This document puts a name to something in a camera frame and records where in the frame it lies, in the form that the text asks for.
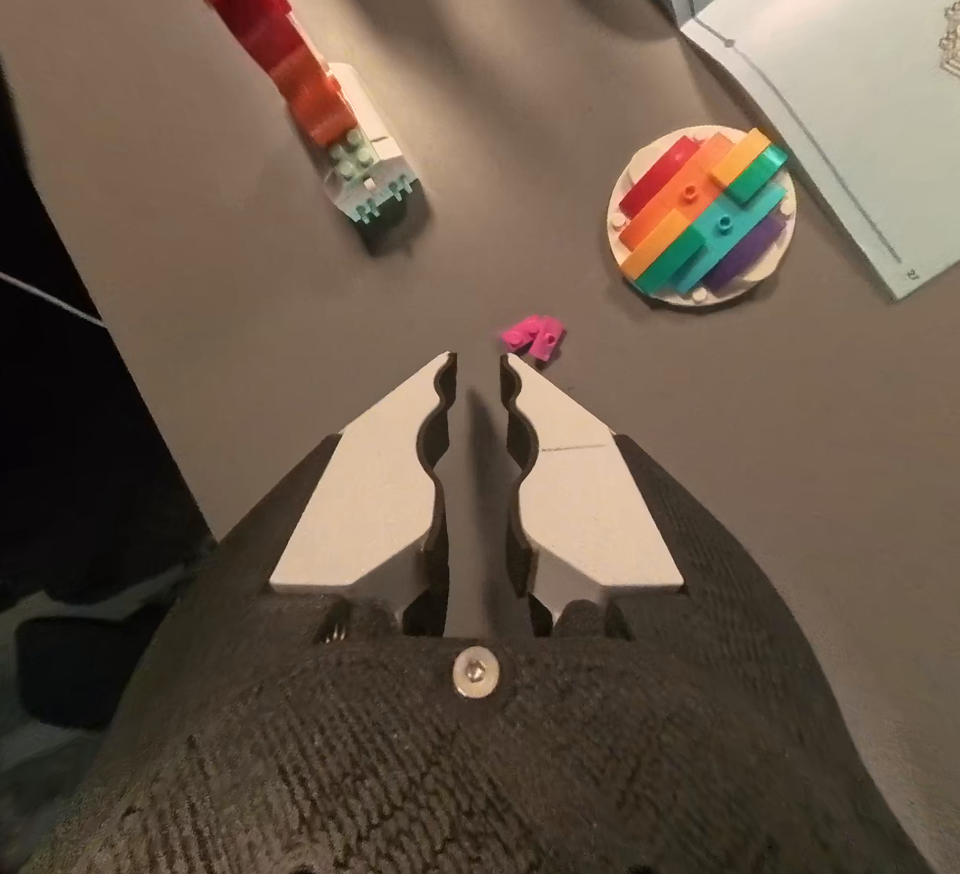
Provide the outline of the pale blue instruction booklet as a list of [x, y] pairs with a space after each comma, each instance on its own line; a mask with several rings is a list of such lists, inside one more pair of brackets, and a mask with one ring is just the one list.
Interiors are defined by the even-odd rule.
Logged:
[[661, 0], [901, 301], [959, 257], [958, 0]]

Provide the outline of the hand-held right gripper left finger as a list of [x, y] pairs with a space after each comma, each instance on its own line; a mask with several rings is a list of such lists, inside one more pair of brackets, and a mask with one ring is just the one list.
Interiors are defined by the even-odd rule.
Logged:
[[272, 570], [273, 592], [371, 601], [405, 634], [444, 634], [450, 539], [436, 466], [450, 447], [457, 372], [457, 354], [439, 354], [340, 431]]

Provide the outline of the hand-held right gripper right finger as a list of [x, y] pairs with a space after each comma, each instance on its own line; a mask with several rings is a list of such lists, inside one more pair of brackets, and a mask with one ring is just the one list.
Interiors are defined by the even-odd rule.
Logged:
[[538, 637], [575, 602], [601, 614], [636, 593], [685, 585], [618, 436], [518, 355], [499, 361], [510, 489], [507, 567]]

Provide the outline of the rainbow lego disc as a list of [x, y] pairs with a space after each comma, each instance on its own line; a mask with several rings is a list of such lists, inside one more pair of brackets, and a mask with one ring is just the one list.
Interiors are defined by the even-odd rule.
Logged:
[[639, 150], [606, 209], [623, 279], [647, 298], [694, 307], [730, 303], [771, 278], [796, 226], [787, 163], [761, 130], [715, 125]]

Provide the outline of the person's body black clothing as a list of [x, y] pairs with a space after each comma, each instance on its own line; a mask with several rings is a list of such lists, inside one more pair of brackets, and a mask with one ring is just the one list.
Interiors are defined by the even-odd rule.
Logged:
[[2, 613], [35, 720], [102, 731], [212, 535], [31, 173], [1, 87]]

